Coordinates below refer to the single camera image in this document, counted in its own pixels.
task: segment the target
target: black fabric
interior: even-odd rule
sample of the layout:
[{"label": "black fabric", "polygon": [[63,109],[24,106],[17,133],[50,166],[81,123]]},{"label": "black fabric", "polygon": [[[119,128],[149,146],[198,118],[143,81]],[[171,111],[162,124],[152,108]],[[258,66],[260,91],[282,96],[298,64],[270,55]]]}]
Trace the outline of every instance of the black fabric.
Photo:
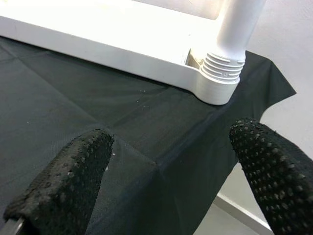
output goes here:
[{"label": "black fabric", "polygon": [[105,129],[113,155],[88,235],[191,235],[237,162],[229,126],[295,94],[270,60],[250,52],[231,100],[213,106],[12,40],[0,39],[0,50],[0,212],[69,140]]},{"label": "black fabric", "polygon": [[250,118],[233,124],[229,137],[273,232],[313,234],[313,161],[294,143]]},{"label": "black fabric", "polygon": [[8,205],[4,219],[25,219],[27,234],[84,235],[112,142],[102,130],[76,137]]}]

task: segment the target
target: table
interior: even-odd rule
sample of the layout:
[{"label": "table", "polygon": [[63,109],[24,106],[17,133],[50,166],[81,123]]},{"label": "table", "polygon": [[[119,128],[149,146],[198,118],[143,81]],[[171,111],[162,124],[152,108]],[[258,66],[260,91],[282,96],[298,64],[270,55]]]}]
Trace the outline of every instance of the table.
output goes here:
[{"label": "table", "polygon": [[114,148],[88,235],[191,235],[237,162],[238,118],[260,119],[295,91],[246,53],[224,106],[53,51],[0,38],[0,213],[75,136],[103,128]]}]

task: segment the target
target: white cylindrical pole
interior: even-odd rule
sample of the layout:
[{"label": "white cylindrical pole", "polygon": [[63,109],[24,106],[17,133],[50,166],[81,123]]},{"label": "white cylindrical pole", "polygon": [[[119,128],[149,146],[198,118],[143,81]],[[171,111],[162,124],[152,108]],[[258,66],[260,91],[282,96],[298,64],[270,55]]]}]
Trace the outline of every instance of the white cylindrical pole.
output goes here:
[{"label": "white cylindrical pole", "polygon": [[266,0],[227,0],[215,44],[202,64],[203,75],[220,81],[239,79],[246,46]]},{"label": "white cylindrical pole", "polygon": [[210,104],[226,104],[245,65],[246,46],[266,0],[225,0],[216,19],[220,27],[197,77],[195,94]]}]

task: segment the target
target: white plastic structure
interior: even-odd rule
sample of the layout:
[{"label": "white plastic structure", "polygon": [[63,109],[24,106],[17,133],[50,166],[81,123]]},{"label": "white plastic structure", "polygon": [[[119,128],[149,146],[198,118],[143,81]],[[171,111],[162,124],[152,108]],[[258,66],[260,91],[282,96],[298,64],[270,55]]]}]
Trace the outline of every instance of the white plastic structure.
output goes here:
[{"label": "white plastic structure", "polygon": [[240,81],[265,1],[224,0],[213,21],[132,0],[0,0],[0,35],[223,105]]},{"label": "white plastic structure", "polygon": [[225,3],[219,33],[200,66],[195,95],[208,103],[229,101],[246,61],[246,46],[266,0],[230,0]]}]

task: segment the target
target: white wall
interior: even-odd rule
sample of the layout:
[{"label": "white wall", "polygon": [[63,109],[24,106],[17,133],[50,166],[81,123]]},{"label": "white wall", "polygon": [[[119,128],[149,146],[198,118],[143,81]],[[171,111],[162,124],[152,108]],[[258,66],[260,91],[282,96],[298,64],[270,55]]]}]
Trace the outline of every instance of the white wall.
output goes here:
[{"label": "white wall", "polygon": [[218,16],[223,0],[135,0],[171,10],[215,19]]},{"label": "white wall", "polygon": [[[268,0],[248,50],[271,59],[297,95],[270,107],[261,122],[313,158],[313,0]],[[221,193],[264,219],[236,166]]]}]

